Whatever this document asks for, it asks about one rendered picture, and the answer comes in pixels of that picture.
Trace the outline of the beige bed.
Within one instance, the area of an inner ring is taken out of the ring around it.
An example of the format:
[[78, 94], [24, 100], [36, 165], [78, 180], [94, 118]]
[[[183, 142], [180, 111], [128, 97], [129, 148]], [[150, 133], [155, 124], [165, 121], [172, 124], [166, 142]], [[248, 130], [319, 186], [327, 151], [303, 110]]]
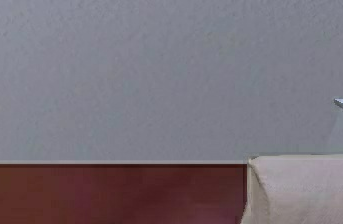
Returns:
[[240, 224], [343, 224], [343, 154], [249, 160]]

